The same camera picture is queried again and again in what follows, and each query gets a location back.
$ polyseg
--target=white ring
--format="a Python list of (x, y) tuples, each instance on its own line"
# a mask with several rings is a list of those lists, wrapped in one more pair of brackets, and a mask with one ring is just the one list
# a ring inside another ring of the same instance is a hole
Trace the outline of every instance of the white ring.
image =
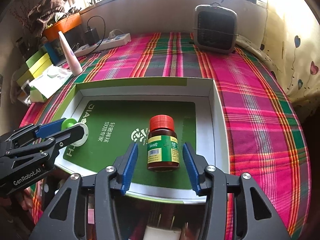
[(81, 127), (83, 127), (84, 135), (80, 140), (78, 140), (78, 141), (76, 141), (76, 142), (71, 144), (72, 146), (75, 146), (75, 147), (83, 145), (87, 141), (88, 135), (89, 135), (89, 128), (87, 127), (87, 125), (85, 123), (77, 122), (75, 125), (77, 125), (77, 124), (79, 124)]

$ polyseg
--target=green label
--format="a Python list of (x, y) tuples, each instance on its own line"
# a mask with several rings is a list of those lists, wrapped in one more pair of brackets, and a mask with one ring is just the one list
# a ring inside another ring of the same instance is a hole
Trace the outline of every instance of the green label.
[(178, 140), (168, 135), (154, 136), (148, 139), (148, 163), (179, 163)]

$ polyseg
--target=yellow curtain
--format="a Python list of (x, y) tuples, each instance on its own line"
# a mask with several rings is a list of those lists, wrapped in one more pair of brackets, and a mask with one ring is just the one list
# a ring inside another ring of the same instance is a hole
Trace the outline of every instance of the yellow curtain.
[(261, 50), (301, 122), (320, 103), (320, 26), (304, 0), (268, 0)]

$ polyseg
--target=blue heart pattern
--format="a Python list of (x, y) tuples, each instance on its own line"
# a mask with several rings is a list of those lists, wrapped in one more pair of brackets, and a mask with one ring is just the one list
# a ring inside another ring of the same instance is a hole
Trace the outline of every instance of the blue heart pattern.
[(295, 36), (294, 38), (294, 44), (296, 45), (296, 48), (300, 47), (301, 44), (301, 39), (299, 38), (299, 36)]
[(300, 90), (302, 88), (303, 82), (301, 79), (298, 80), (298, 89)]

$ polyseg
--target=black cable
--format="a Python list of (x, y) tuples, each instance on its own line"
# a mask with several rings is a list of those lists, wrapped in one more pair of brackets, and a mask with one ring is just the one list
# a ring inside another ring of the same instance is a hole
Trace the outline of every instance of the black cable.
[(88, 19), (88, 21), (87, 21), (87, 28), (89, 27), (89, 21), (90, 21), (90, 19), (92, 19), (92, 18), (94, 18), (94, 17), (100, 17), (100, 18), (102, 19), (103, 23), (104, 23), (103, 38), (102, 38), (102, 40), (100, 41), (100, 43), (98, 44), (98, 46), (97, 46), (94, 50), (92, 50), (92, 51), (90, 51), (89, 53), (87, 53), (86, 55), (84, 55), (84, 57), (85, 57), (85, 56), (88, 56), (89, 54), (91, 54), (92, 52), (94, 52), (97, 48), (99, 48), (99, 46), (101, 45), (101, 43), (103, 42), (103, 40), (104, 40), (104, 38), (105, 38), (105, 36), (106, 36), (106, 22), (104, 21), (104, 19), (103, 19), (100, 15), (95, 15), (95, 16), (90, 17), (90, 18)]

